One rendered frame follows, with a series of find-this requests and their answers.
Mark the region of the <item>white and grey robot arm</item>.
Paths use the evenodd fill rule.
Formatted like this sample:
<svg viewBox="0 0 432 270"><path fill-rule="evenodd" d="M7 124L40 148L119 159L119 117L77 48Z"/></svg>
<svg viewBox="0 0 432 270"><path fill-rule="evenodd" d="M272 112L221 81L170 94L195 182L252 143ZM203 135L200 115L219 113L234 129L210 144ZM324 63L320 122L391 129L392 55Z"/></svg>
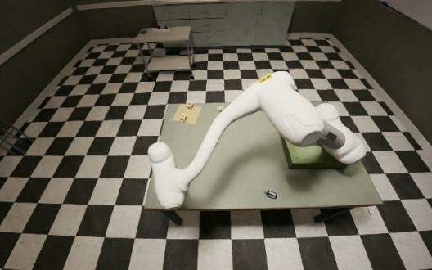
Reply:
<svg viewBox="0 0 432 270"><path fill-rule="evenodd" d="M344 164L355 164L354 161L366 156L361 140L348 128L348 131L343 129L345 126L333 105L323 103L314 107L292 88L293 79L285 71L269 74L249 86L214 120L195 159L185 169L177 169L173 152L165 143L152 144L148 157L161 207L165 210L179 209L189 184L206 166L226 128L259 110L266 114L280 135L295 146L322 144L328 153ZM340 128L337 130L335 127Z"/></svg>

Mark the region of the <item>tan flat mat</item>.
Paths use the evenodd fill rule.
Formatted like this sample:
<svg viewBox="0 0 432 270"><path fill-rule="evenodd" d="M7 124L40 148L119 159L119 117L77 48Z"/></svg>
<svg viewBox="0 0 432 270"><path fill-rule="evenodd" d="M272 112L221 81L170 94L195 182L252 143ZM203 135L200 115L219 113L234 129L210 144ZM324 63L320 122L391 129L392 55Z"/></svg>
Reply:
<svg viewBox="0 0 432 270"><path fill-rule="evenodd" d="M189 123L189 124L196 124L196 121L197 121L197 118L199 116L200 111L201 111L201 107L200 106L194 106L192 108L192 110L188 110L187 109L187 105L181 104L178 107L178 110L177 110L175 116L173 117L173 121L178 121L178 122L183 122L183 123ZM181 114L187 115L186 122L180 120L179 117L180 117Z"/></svg>

